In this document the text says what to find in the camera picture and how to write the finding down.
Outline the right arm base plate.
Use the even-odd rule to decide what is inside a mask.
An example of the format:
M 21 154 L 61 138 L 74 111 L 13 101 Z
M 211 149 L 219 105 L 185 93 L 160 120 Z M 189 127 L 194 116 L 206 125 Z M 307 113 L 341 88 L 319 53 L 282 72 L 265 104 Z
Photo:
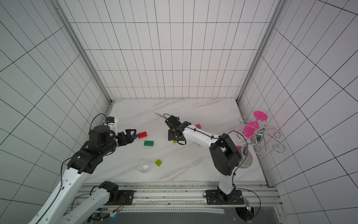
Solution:
M 220 189 L 206 190 L 204 193 L 208 205 L 244 205 L 244 198 L 240 190 L 233 190 L 229 195 Z

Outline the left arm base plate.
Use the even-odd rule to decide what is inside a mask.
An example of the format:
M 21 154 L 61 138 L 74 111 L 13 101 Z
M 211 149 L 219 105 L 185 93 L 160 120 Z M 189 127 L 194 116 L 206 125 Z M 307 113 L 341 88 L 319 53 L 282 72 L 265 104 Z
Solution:
M 110 196 L 110 205 L 132 205 L 134 190 L 114 190 Z

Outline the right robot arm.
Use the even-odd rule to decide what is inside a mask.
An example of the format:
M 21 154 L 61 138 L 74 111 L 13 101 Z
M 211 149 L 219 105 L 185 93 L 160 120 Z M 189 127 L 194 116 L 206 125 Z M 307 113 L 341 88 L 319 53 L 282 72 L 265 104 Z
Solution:
M 188 121 L 180 122 L 179 117 L 173 115 L 168 116 L 165 123 L 169 127 L 169 141 L 177 141 L 180 145 L 192 141 L 209 150 L 213 164 L 220 173 L 218 194 L 225 199 L 231 198 L 235 192 L 234 172 L 242 159 L 231 137 L 226 133 L 214 135 L 205 132 Z

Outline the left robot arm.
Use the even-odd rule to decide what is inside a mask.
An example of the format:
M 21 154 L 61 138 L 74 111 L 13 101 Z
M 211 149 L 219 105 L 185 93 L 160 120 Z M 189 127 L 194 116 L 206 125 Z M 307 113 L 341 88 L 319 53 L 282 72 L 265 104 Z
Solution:
M 66 212 L 81 186 L 103 162 L 104 157 L 118 147 L 133 143 L 135 134 L 135 129 L 117 133 L 107 125 L 91 129 L 89 140 L 70 158 L 66 170 L 61 172 L 58 189 L 50 195 L 30 223 L 82 224 L 104 205 L 116 206 L 117 209 L 131 205 L 134 194 L 132 190 L 120 190 L 117 184 L 104 181 L 83 203 L 69 213 Z

